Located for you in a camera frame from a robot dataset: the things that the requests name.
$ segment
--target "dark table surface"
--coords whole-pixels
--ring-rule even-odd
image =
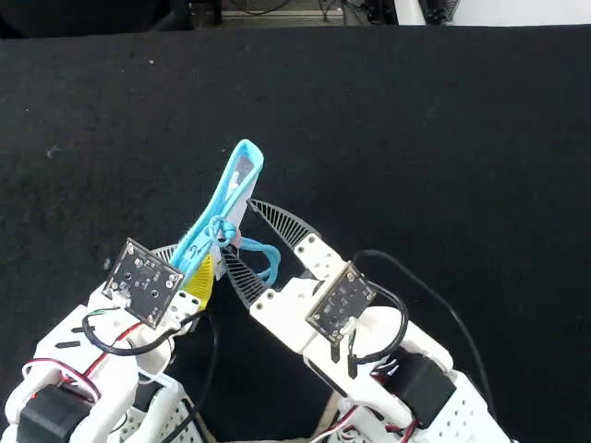
[[[127,236],[175,242],[250,138],[266,155],[258,198],[344,257],[393,253],[456,306],[512,435],[588,435],[589,42],[588,27],[0,42],[0,401],[35,343],[105,277],[105,259]],[[477,382],[448,313],[392,269],[364,271]],[[309,435],[328,389],[227,281],[212,309],[213,433]],[[179,341],[171,371],[193,395],[208,344],[206,332]]]

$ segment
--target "black circuit board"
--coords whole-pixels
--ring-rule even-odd
[[[338,344],[352,321],[361,316],[376,296],[363,274],[350,264],[314,306],[306,322],[331,344]]]
[[[128,238],[106,280],[103,294],[128,300],[127,312],[156,329],[180,289],[183,274]]]

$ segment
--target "yellow object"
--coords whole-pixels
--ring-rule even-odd
[[[213,258],[211,257],[211,254],[208,254],[183,290],[199,299],[201,302],[201,309],[205,309],[205,306],[207,306],[207,303],[210,301],[212,289]]]

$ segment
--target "white wall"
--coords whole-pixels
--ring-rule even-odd
[[[453,24],[461,26],[591,24],[591,0],[460,0]]]

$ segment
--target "red wire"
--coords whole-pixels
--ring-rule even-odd
[[[406,432],[404,432],[404,436],[403,436],[402,440],[400,440],[400,443],[408,443],[408,440],[410,440],[410,437],[412,437],[413,434],[415,433],[416,425],[418,425],[417,420],[415,420],[413,423],[410,424],[410,426],[408,426],[406,428]]]
[[[140,322],[136,323],[135,325],[132,325],[129,328],[127,328],[126,330],[124,330],[115,339],[115,341],[113,342],[113,344],[117,343],[118,341],[123,340],[127,335],[129,335],[131,332],[133,332],[134,330],[136,330],[137,328],[139,328],[141,325],[143,325],[143,323],[140,321]],[[103,362],[103,360],[107,357],[107,355],[108,355],[108,353],[102,353],[101,356],[99,358],[97,358],[92,363],[92,365],[89,366],[89,368],[86,371],[84,371],[84,375],[85,376],[89,376],[92,373],[92,371],[94,371],[94,369],[96,369],[96,367]]]
[[[80,374],[76,369],[74,369],[72,366],[65,364],[64,362],[60,362],[59,360],[55,360],[54,358],[33,358],[32,360],[27,362],[27,365],[30,363],[37,363],[37,362],[51,362],[55,365],[58,365],[60,367],[63,367],[64,369],[74,373],[77,377],[81,378],[82,380],[84,380],[84,382],[86,384],[88,384],[89,388],[91,388],[94,393],[96,394],[97,398],[101,398],[101,392],[99,391],[99,389],[96,387],[96,385],[94,383],[92,383],[90,381],[90,379],[85,375],[85,374]]]
[[[386,425],[386,432],[398,432],[398,431],[402,431],[403,429],[401,427],[398,426],[394,426],[394,425]]]
[[[342,422],[346,421],[349,419],[349,417],[351,415],[353,415],[353,413],[357,410],[357,405],[353,406],[349,411],[346,412],[345,415],[343,415],[339,420],[337,420],[336,422],[334,422],[332,425],[330,425],[329,427],[327,427],[326,429],[324,429],[322,432],[320,432],[321,434],[324,434],[325,432],[331,431],[333,430],[335,427],[337,427],[338,425],[340,425]]]

